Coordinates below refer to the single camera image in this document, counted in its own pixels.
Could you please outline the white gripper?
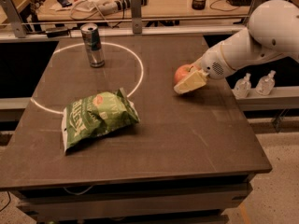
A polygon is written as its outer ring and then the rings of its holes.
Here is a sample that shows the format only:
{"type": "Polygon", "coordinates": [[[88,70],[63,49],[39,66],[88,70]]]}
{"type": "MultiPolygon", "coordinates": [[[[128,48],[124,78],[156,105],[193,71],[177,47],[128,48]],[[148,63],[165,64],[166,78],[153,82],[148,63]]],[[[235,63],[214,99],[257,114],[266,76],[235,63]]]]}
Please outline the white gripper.
{"type": "Polygon", "coordinates": [[[190,73],[174,86],[174,91],[177,94],[195,91],[204,87],[207,84],[207,74],[212,79],[223,79],[235,72],[225,61],[221,44],[216,44],[208,49],[201,57],[201,60],[197,60],[190,65],[189,71],[190,73]]]}

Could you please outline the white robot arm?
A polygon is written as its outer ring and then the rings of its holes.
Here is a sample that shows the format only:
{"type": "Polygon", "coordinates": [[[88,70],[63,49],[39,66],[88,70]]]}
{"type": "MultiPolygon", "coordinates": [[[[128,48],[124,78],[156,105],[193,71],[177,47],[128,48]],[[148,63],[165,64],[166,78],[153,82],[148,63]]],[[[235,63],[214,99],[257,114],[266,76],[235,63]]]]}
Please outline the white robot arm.
{"type": "Polygon", "coordinates": [[[247,26],[209,48],[175,82],[178,94],[195,91],[211,79],[223,79],[249,66],[291,57],[299,61],[299,7],[270,0],[252,12],[247,26]]]}

